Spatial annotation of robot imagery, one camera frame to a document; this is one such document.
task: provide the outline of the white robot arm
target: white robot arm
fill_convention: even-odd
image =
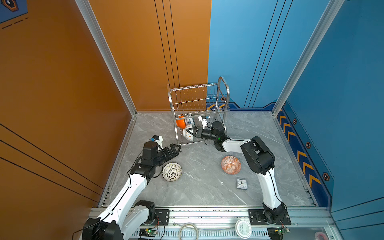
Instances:
[[[211,129],[193,127],[187,131],[195,137],[214,140],[219,151],[243,153],[250,169],[257,174],[262,188],[265,221],[269,224],[283,221],[288,213],[276,186],[275,157],[259,137],[231,139],[225,135],[223,125],[218,121],[212,123]],[[136,159],[126,184],[116,198],[97,219],[90,218],[84,224],[82,240],[127,240],[141,224],[153,222],[153,202],[141,200],[128,212],[148,182],[156,178],[156,167],[178,156],[180,149],[181,146],[175,144],[163,149],[161,136],[153,136],[151,141],[146,142],[142,156]]]

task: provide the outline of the marble floor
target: marble floor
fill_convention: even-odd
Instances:
[[[234,139],[259,136],[275,155],[275,177],[282,201],[287,206],[313,206],[309,194],[283,143],[270,112],[228,112],[227,135]],[[163,136],[163,147],[177,143],[170,112],[138,113],[124,158],[105,204],[109,204],[127,181],[127,170],[141,152],[143,144],[153,135]],[[237,157],[242,168],[236,175],[221,168],[225,156]],[[182,176],[174,182],[162,176],[152,179],[137,200],[148,200],[156,206],[262,206],[259,181],[250,170],[243,154],[219,152],[204,142],[186,145],[170,162],[182,167]],[[248,189],[236,188],[236,178],[247,179]]]

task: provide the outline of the black line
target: black line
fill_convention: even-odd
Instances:
[[[170,18],[172,20],[172,33],[173,33],[173,43],[175,45],[175,56],[176,56],[176,68],[177,68],[177,79],[179,81],[179,87],[180,87],[180,76],[179,76],[179,65],[177,64],[177,53],[176,53],[176,41],[175,41],[175,30],[173,28],[173,17],[172,17],[172,7],[170,5],[170,0],[169,0],[169,9],[170,9]]]
[[[168,49],[169,49],[170,66],[171,66],[171,68],[172,68],[173,86],[174,86],[174,88],[175,88],[175,87],[176,87],[176,84],[175,84],[175,75],[173,74],[172,56],[171,56],[171,54],[170,54],[169,37],[168,37],[168,28],[167,28],[167,20],[166,20],[166,11],[165,11],[165,9],[164,9],[164,1],[161,0],[161,2],[163,3],[163,12],[164,12],[164,21],[166,22],[166,31],[167,31],[167,40],[168,40]]]
[[[37,176],[39,176],[39,177],[41,177],[41,178],[44,178],[45,180],[48,180],[48,181],[50,181],[50,182],[53,182],[54,184],[57,184],[57,185],[59,185],[59,186],[61,186],[61,187],[64,187],[63,185],[58,184],[57,182],[54,182],[54,181],[52,181],[52,180],[49,180],[48,178],[43,177],[43,176],[41,176],[41,175],[39,175],[39,174],[37,174],[37,173],[35,173],[35,172],[32,172],[31,170],[28,170],[28,169],[26,169],[26,168],[24,168],[24,167],[22,167],[22,166],[20,166],[20,165],[17,165],[16,163],[13,163],[13,162],[11,162],[11,161],[9,161],[9,160],[3,158],[3,157],[0,157],[0,159],[3,159],[4,161],[9,162],[9,163],[11,163],[11,164],[13,164],[13,165],[15,165],[15,166],[17,166],[17,167],[19,167],[19,168],[22,168],[22,169],[24,169],[24,170],[26,170],[26,171],[28,171],[28,172],[30,172],[30,173],[33,173],[34,175],[37,175]],[[89,197],[87,197],[87,196],[84,196],[83,194],[80,194],[80,193],[78,193],[78,192],[75,192],[74,190],[71,190],[71,189],[69,189],[69,188],[67,188],[67,187],[64,187],[64,188],[65,188],[65,189],[68,189],[68,190],[71,191],[71,192],[77,193],[77,194],[79,194],[80,196],[86,197],[86,198],[88,198],[89,200],[92,200],[92,201],[98,203],[97,201],[95,201],[95,200],[93,200],[93,199],[91,199],[91,198],[89,198]]]
[[[8,25],[8,26],[5,26],[5,27],[3,27],[3,28],[1,28],[1,29],[7,28],[7,27],[9,27],[9,26],[12,26],[12,24],[10,24],[10,25]]]
[[[15,147],[13,147],[13,146],[9,145],[8,143],[4,142],[3,140],[1,140],[1,139],[0,139],[0,142],[2,142],[2,143],[4,143],[4,144],[6,144],[6,145],[8,145],[8,146],[10,146],[11,148],[13,148],[13,149],[15,149],[16,151],[18,151],[18,152],[20,152],[20,153],[22,153],[22,154],[24,154],[24,155],[26,155],[26,156],[28,156],[28,157],[32,158],[33,160],[35,160],[35,161],[37,161],[37,162],[39,162],[39,163],[43,164],[43,165],[44,165],[44,166],[46,166],[47,168],[54,170],[55,172],[57,172],[57,173],[59,173],[59,174],[63,175],[64,177],[66,177],[66,178],[68,178],[68,179],[70,179],[70,180],[74,181],[75,183],[77,183],[77,184],[80,184],[81,186],[85,187],[86,189],[89,189],[89,190],[91,190],[92,192],[94,192],[94,193],[98,194],[98,193],[97,193],[97,192],[95,192],[94,190],[92,190],[92,189],[90,189],[90,188],[87,188],[86,186],[82,185],[81,183],[78,183],[77,181],[73,180],[72,178],[70,178],[70,177],[67,177],[66,175],[62,174],[61,172],[59,172],[59,171],[57,171],[57,170],[53,169],[52,167],[50,167],[50,166],[48,166],[48,165],[46,165],[46,164],[44,164],[44,163],[40,162],[39,160],[37,160],[37,159],[35,159],[35,158],[33,158],[33,157],[29,156],[29,155],[28,155],[28,154],[26,154],[25,152],[23,152],[23,151],[21,151],[21,150],[19,150],[19,149],[15,148]]]
[[[5,20],[5,21],[2,21],[1,23],[5,23],[6,21],[12,20],[12,19],[14,19],[14,18],[18,18],[18,17],[23,16],[23,15],[25,15],[25,14],[27,14],[27,13],[28,13],[28,12],[26,12],[26,13],[24,13],[24,14],[21,14],[21,15],[19,15],[19,16],[16,16],[16,17],[7,19],[7,20]]]
[[[277,37],[277,40],[276,40],[275,46],[273,47],[273,51],[272,51],[272,54],[271,54],[271,58],[269,59],[268,65],[266,66],[266,69],[265,69],[265,72],[264,72],[264,75],[263,75],[262,81],[261,81],[261,83],[260,83],[259,89],[257,90],[257,94],[256,94],[256,97],[255,97],[255,100],[253,101],[252,107],[253,107],[253,106],[254,106],[254,104],[255,104],[255,101],[256,101],[257,95],[259,94],[260,88],[261,88],[261,86],[262,86],[262,84],[263,84],[263,80],[264,80],[264,77],[265,77],[265,73],[266,73],[266,71],[268,70],[268,67],[269,67],[269,63],[271,62],[271,59],[272,59],[273,53],[275,52],[275,48],[276,48],[277,42],[279,41],[279,38],[280,38],[280,34],[281,34],[282,30],[283,30],[283,27],[284,27],[284,24],[285,24],[285,20],[287,20],[287,16],[288,16],[289,10],[291,9],[292,3],[293,3],[293,0],[291,1],[291,5],[290,5],[290,6],[289,6],[289,8],[288,8],[288,12],[287,12],[287,15],[285,15],[285,19],[284,19],[284,22],[283,22],[283,26],[282,26],[282,27],[281,27],[281,29],[280,29],[280,33],[279,33],[279,36]]]
[[[46,155],[50,156],[51,158],[55,159],[56,161],[58,161],[59,163],[61,163],[62,165],[66,166],[67,168],[71,169],[72,171],[74,171],[75,173],[79,174],[80,176],[82,176],[83,178],[87,179],[88,181],[90,181],[91,183],[93,183],[94,185],[98,186],[99,188],[103,189],[102,187],[100,187],[99,185],[97,185],[96,183],[92,182],[91,180],[89,180],[88,178],[84,177],[83,175],[81,175],[80,173],[78,173],[77,171],[73,170],[72,168],[68,167],[67,165],[65,165],[64,163],[60,162],[58,159],[54,158],[52,155],[48,154],[47,152],[45,152],[44,150],[42,150],[41,148],[39,148],[38,146],[34,145],[33,143],[31,143],[30,141],[26,140],[25,138],[23,138],[22,136],[20,136],[19,134],[15,133],[14,131],[10,130],[9,128],[7,128],[6,126],[4,126],[3,124],[0,123],[0,126],[4,127],[5,129],[7,129],[8,131],[12,132],[13,134],[15,134],[16,136],[18,136],[19,138],[23,139],[24,141],[26,141],[27,143],[31,144],[32,146],[34,146],[35,148],[39,149],[40,151],[42,151],[43,153],[45,153]]]
[[[168,68],[167,68],[167,61],[166,61],[166,53],[164,52],[163,38],[161,37],[160,22],[159,22],[159,15],[157,14],[156,0],[153,0],[153,2],[155,3],[156,16],[157,16],[157,23],[159,24],[159,32],[160,32],[161,46],[163,47],[164,62],[166,63],[166,70],[167,70],[168,84],[169,84],[169,86],[170,86],[169,75],[168,75]]]
[[[172,20],[173,43],[175,44],[175,56],[176,56],[177,78],[178,78],[178,80],[179,80],[179,87],[180,87],[179,66],[178,66],[178,64],[177,64],[177,53],[176,53],[175,30],[173,29],[173,17],[172,17],[172,8],[171,8],[171,5],[170,5],[170,0],[169,0],[169,9],[170,9],[170,18],[171,18],[171,20]]]
[[[366,203],[368,203],[368,202],[373,202],[373,201],[380,200],[380,199],[383,199],[383,198],[384,198],[384,197],[379,197],[379,198],[376,198],[376,199],[373,199],[373,200],[370,200],[370,201],[366,201],[366,202],[362,202],[362,203],[360,203],[360,204],[356,204],[356,205],[353,205],[353,206],[350,206],[350,207],[356,207],[356,206],[358,206],[358,205],[366,204]],[[348,208],[350,208],[350,207],[345,207],[345,208],[343,208],[343,209],[339,209],[339,210],[333,211],[333,212],[331,212],[331,213],[338,212],[338,211],[341,211],[341,210],[344,210],[344,209],[348,209]]]
[[[267,30],[267,32],[266,32],[266,34],[265,34],[264,43],[263,43],[262,49],[261,49],[261,51],[260,51],[259,59],[257,60],[257,64],[256,64],[256,68],[255,68],[255,72],[253,73],[253,77],[252,77],[251,84],[249,85],[249,89],[248,89],[247,97],[245,98],[244,108],[245,108],[245,104],[247,103],[248,94],[249,94],[249,91],[251,90],[251,86],[252,86],[252,83],[253,83],[253,78],[255,77],[256,69],[257,69],[257,66],[259,65],[259,61],[260,61],[260,57],[261,57],[262,52],[263,52],[263,48],[264,48],[264,44],[265,44],[265,40],[266,40],[266,37],[267,37],[267,35],[268,35],[269,28],[271,27],[271,23],[272,23],[273,15],[275,14],[276,6],[277,6],[277,3],[278,3],[278,2],[279,2],[279,0],[276,1],[275,9],[273,10],[273,14],[272,14],[272,17],[271,17],[271,21],[269,22],[268,30]]]
[[[354,228],[361,228],[361,227],[377,226],[377,225],[382,225],[382,224],[384,224],[384,222],[382,222],[382,223],[376,223],[376,224],[371,224],[371,225],[365,225],[365,226],[359,226],[359,227],[350,227],[350,228],[340,229],[340,231],[342,231],[342,230],[348,230],[348,229],[354,229]]]
[[[377,211],[377,212],[371,212],[370,214],[363,214],[363,215],[359,215],[359,216],[355,216],[355,217],[362,217],[362,216],[366,216],[366,215],[377,214],[379,212],[384,212],[384,210]],[[351,218],[355,218],[355,217],[349,217],[349,218],[345,218],[345,219],[340,219],[340,220],[336,220],[335,222],[343,221],[343,220],[347,220],[347,219],[351,219]]]
[[[271,47],[271,43],[272,43],[272,40],[273,40],[273,36],[275,35],[277,25],[279,24],[280,17],[281,17],[281,13],[283,12],[283,9],[284,9],[284,6],[285,6],[285,2],[286,2],[286,0],[284,0],[284,4],[283,4],[283,7],[281,8],[279,18],[277,19],[277,23],[276,23],[276,26],[275,26],[275,30],[273,31],[273,34],[272,34],[272,37],[271,37],[271,41],[269,42],[269,46],[268,46],[268,49],[267,49],[266,54],[265,54],[265,58],[264,58],[264,61],[263,61],[263,65],[262,65],[262,67],[260,68],[259,76],[257,77],[257,81],[256,81],[255,87],[254,87],[254,89],[253,89],[251,98],[250,98],[250,100],[249,100],[248,107],[251,105],[252,97],[253,97],[253,94],[255,93],[256,86],[257,86],[257,82],[259,81],[260,74],[261,74],[261,72],[262,72],[262,70],[263,70],[264,63],[265,63],[266,57],[267,57],[268,52],[269,52],[269,48]]]

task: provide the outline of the clock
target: clock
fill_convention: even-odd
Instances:
[[[238,189],[246,190],[248,188],[247,181],[243,178],[237,178],[236,179],[236,187]]]

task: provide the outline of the dish rack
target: dish rack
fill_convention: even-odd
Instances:
[[[206,117],[209,122],[220,121],[223,123],[225,132],[225,115],[229,108],[229,87],[223,77],[218,78],[217,83],[208,83],[195,86],[187,86],[180,88],[169,88],[168,97],[169,104],[175,127],[176,140],[180,145],[193,144],[196,142],[203,142],[196,138],[193,141],[188,141],[183,136],[183,129],[177,126],[176,121],[193,119],[195,126],[203,126],[199,117]]]

